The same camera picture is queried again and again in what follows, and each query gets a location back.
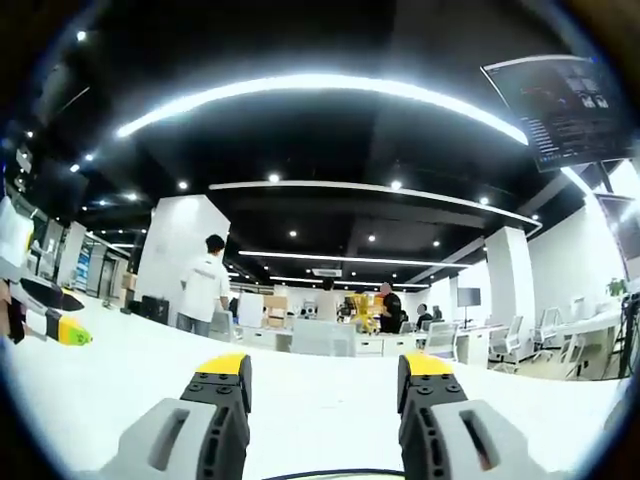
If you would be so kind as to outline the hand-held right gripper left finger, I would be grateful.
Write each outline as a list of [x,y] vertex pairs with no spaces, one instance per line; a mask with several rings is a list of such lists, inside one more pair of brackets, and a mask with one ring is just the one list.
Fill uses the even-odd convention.
[[240,479],[250,442],[252,363],[231,353],[200,365],[121,435],[101,479]]

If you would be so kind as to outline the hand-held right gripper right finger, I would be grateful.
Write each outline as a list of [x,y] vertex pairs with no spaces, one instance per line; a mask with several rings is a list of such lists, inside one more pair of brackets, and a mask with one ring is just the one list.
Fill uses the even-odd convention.
[[398,360],[399,445],[406,479],[544,479],[526,437],[482,400],[470,400],[446,361]]

